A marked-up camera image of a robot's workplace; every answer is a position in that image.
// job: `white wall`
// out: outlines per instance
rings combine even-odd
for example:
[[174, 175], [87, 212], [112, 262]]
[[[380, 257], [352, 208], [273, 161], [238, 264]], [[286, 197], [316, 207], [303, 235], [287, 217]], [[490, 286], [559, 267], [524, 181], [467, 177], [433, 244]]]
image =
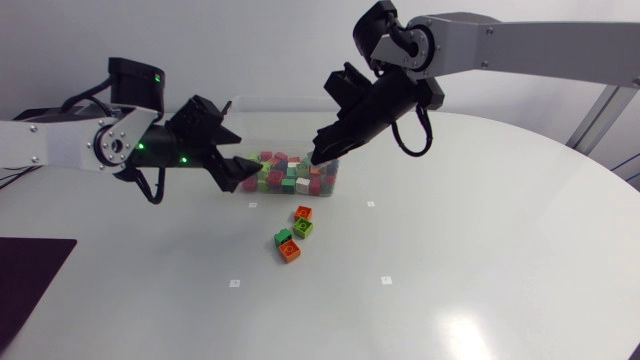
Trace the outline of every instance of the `white wall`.
[[[0, 3], [0, 117], [55, 106], [106, 77], [107, 58], [167, 73], [167, 110], [193, 94], [325, 95], [351, 61], [367, 70], [351, 31], [369, 0], [4, 0]], [[635, 21], [637, 0], [396, 0], [403, 23], [469, 11], [502, 21]], [[498, 73], [440, 79], [443, 111], [512, 123], [565, 142], [602, 86]], [[605, 166], [640, 152], [640, 96], [594, 151]], [[640, 171], [640, 161], [633, 170]]]

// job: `red block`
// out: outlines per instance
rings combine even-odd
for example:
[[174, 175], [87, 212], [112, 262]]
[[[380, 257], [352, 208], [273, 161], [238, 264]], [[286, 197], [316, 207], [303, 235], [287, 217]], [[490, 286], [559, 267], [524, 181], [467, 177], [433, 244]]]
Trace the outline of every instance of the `red block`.
[[273, 157], [275, 157], [276, 159], [278, 159], [280, 161], [288, 161], [289, 160], [289, 157], [285, 153], [281, 153], [281, 152], [275, 153], [275, 155], [273, 155]]
[[267, 161], [269, 159], [271, 159], [273, 157], [273, 155], [271, 154], [271, 151], [261, 151], [260, 152], [260, 161]]
[[258, 189], [258, 178], [256, 176], [252, 176], [242, 182], [242, 190], [246, 192], [254, 192], [257, 189]]
[[284, 171], [271, 170], [267, 175], [267, 184], [277, 187], [282, 185], [282, 179], [284, 179]]
[[311, 183], [309, 184], [309, 194], [313, 196], [320, 195], [320, 189], [322, 188], [320, 177], [311, 178]]
[[333, 186], [336, 184], [336, 176], [335, 175], [327, 175], [324, 177], [324, 184], [327, 186]]

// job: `metal support frame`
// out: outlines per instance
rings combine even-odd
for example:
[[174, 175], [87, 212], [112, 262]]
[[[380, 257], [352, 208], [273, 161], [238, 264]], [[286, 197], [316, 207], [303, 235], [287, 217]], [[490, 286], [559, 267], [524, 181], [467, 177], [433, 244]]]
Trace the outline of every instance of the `metal support frame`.
[[589, 155], [637, 92], [638, 89], [614, 85], [605, 87], [566, 145]]

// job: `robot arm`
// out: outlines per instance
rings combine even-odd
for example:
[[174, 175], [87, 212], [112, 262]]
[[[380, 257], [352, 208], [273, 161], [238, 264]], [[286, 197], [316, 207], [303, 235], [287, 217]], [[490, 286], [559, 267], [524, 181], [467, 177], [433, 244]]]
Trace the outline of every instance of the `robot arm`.
[[[28, 110], [19, 116], [24, 121], [3, 121], [0, 166], [53, 165], [114, 174], [135, 182], [154, 204], [162, 201], [166, 168], [204, 168], [221, 190], [230, 192], [261, 169], [240, 157], [225, 159], [217, 149], [241, 141], [221, 125], [231, 103], [219, 111], [196, 95], [164, 125], [155, 125], [164, 110], [164, 72], [110, 58], [109, 73], [106, 81], [70, 98], [60, 109]], [[107, 87], [116, 104], [93, 98]], [[82, 100], [99, 106], [75, 106]], [[159, 169], [156, 195], [140, 167]]]
[[[312, 162], [340, 157], [391, 125], [403, 150], [420, 156], [432, 135], [427, 109], [442, 105], [436, 76], [493, 70], [640, 88], [640, 24], [501, 23], [453, 13], [418, 16], [402, 27], [390, 1], [376, 3], [356, 24], [353, 37], [378, 77], [371, 84], [350, 64], [325, 89], [338, 102], [338, 121], [318, 130]], [[427, 133], [422, 152], [402, 144], [395, 121], [412, 107]]]

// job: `green block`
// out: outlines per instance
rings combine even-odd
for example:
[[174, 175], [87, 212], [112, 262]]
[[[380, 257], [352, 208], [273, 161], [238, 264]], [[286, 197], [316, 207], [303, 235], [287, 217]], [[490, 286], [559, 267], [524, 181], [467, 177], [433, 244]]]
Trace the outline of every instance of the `green block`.
[[313, 224], [311, 221], [307, 219], [300, 218], [296, 221], [295, 225], [293, 225], [293, 233], [305, 239], [307, 236], [311, 235], [313, 231]]
[[293, 238], [291, 231], [289, 229], [282, 229], [279, 233], [277, 233], [274, 237], [276, 240], [276, 247], [284, 244], [286, 241], [289, 241]]
[[296, 165], [296, 175], [298, 177], [309, 178], [309, 169], [311, 166], [309, 164], [300, 163]]
[[330, 195], [333, 194], [333, 185], [322, 185], [322, 192], [321, 194], [323, 195]]
[[282, 180], [282, 193], [283, 194], [295, 194], [296, 181], [294, 179]]
[[249, 156], [247, 156], [247, 159], [251, 160], [251, 161], [255, 161], [255, 162], [260, 162], [260, 154], [258, 153], [251, 153], [249, 154]]
[[269, 192], [269, 184], [267, 184], [267, 180], [258, 179], [258, 191], [260, 192]]
[[296, 175], [296, 169], [294, 168], [287, 168], [287, 179], [293, 179], [295, 180], [297, 177]]

